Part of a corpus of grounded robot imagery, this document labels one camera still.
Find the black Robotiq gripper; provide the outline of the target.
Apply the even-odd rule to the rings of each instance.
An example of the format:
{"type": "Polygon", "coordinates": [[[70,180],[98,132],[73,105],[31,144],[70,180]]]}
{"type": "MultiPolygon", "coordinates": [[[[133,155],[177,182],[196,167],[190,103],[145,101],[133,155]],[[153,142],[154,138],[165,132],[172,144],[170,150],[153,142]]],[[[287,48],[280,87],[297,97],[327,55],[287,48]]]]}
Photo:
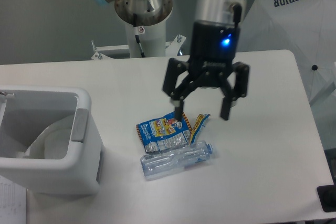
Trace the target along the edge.
{"type": "Polygon", "coordinates": [[[187,62],[170,58],[162,90],[174,106],[174,118],[182,120],[185,98],[197,88],[220,88],[224,98],[220,117],[229,120],[230,109],[238,98],[247,96],[250,66],[233,64],[240,27],[197,20],[193,26],[190,58],[187,62]],[[232,87],[228,77],[235,74],[232,87]]]}

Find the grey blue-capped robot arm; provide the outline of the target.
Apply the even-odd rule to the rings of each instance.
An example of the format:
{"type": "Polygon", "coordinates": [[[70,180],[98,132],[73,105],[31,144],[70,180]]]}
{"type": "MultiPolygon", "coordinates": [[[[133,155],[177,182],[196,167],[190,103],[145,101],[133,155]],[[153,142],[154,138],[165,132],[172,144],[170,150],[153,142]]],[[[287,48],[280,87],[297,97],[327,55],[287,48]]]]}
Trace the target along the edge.
{"type": "MultiPolygon", "coordinates": [[[[154,25],[171,11],[168,0],[96,0],[115,3],[120,17],[134,27],[154,25]]],[[[238,98],[247,95],[249,66],[234,62],[247,0],[197,0],[188,61],[171,58],[163,91],[182,118],[184,99],[197,88],[220,88],[221,118],[228,120],[238,98]]]]}

